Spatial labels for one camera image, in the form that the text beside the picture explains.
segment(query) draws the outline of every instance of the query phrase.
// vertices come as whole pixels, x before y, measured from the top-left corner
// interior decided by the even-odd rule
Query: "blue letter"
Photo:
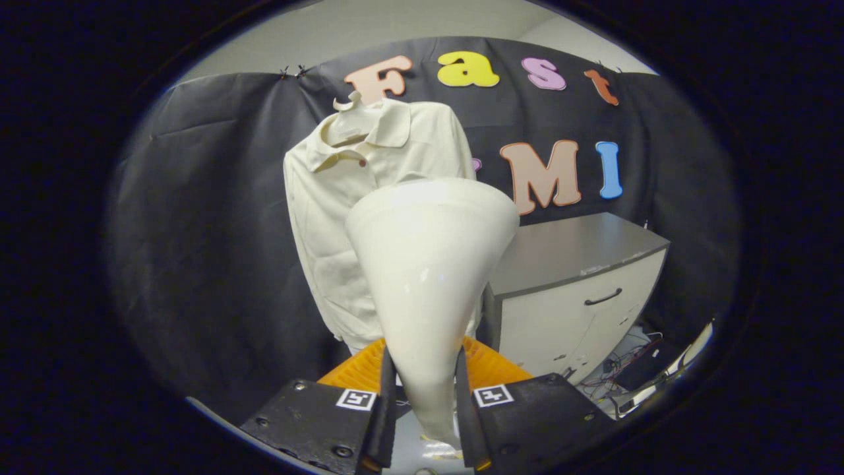
[[[613,199],[621,196],[621,184],[619,183],[619,146],[613,142],[598,142],[595,150],[601,154],[603,165],[603,188],[601,198]]]

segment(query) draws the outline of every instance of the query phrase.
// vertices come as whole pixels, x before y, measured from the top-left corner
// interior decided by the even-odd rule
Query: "shirt sleeve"
[[[322,321],[325,323],[325,326],[328,328],[329,331],[334,335],[339,341],[342,341],[343,338],[340,337],[339,330],[333,325],[330,315],[330,310],[327,308],[327,304],[322,298],[322,295],[317,292],[317,286],[314,281],[313,271],[311,270],[311,260],[308,257],[307,251],[305,249],[305,244],[302,242],[302,229],[304,223],[299,223],[299,219],[297,216],[303,216],[303,210],[307,208],[307,196],[299,196],[296,193],[296,172],[295,166],[293,165],[293,160],[289,160],[288,156],[284,157],[284,193],[287,197],[287,211],[290,215],[290,230],[293,232],[293,240],[296,244],[296,253],[299,255],[299,262],[302,266],[302,271],[305,274],[305,280],[308,283],[308,288],[311,290],[311,295],[314,298],[314,302],[316,303],[316,308],[319,310],[320,316],[322,316]]]
[[[460,161],[463,178],[468,178],[470,180],[477,179],[475,177],[474,167],[472,166],[472,151],[469,149],[469,142],[466,139],[466,133],[463,132],[463,126],[460,124],[460,120],[457,119],[457,115],[454,111],[450,109],[449,112],[452,134],[451,144],[456,149],[455,151],[457,152],[457,157]]]

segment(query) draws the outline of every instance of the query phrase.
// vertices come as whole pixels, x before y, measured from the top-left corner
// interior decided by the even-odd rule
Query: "orange object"
[[[387,343],[381,338],[322,376],[317,383],[380,393],[381,360],[385,347]],[[463,338],[463,350],[466,352],[470,390],[507,385],[533,377],[497,351],[468,336]]]

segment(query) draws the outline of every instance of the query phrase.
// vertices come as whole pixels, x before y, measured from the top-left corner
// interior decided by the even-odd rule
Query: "cabinet drawer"
[[[599,303],[590,306],[588,311],[593,315],[592,324],[566,361],[567,367],[564,371],[570,372],[569,368],[574,371],[568,379],[570,383],[580,383],[625,337],[651,295],[665,254],[666,251],[662,250],[595,277],[603,280],[609,287],[621,288],[622,293],[613,298],[616,301],[614,305],[603,306]]]
[[[499,352],[534,376],[571,368],[582,379],[636,320],[664,257],[662,250],[568,285],[505,299]]]

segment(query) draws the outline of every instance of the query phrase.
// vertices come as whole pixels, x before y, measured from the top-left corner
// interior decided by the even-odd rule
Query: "yellow letter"
[[[581,200],[580,190],[577,189],[576,154],[577,142],[559,140],[554,144],[551,159],[546,167],[530,144],[519,142],[501,148],[501,156],[510,162],[513,173],[513,201],[516,202],[520,216],[536,209],[528,188],[533,189],[533,194],[543,208],[548,207],[555,185],[555,205],[572,205]]]
[[[471,51],[447,52],[437,59],[443,67],[436,77],[444,85],[479,85],[491,87],[498,84],[499,77],[492,72],[492,65],[486,56]]]

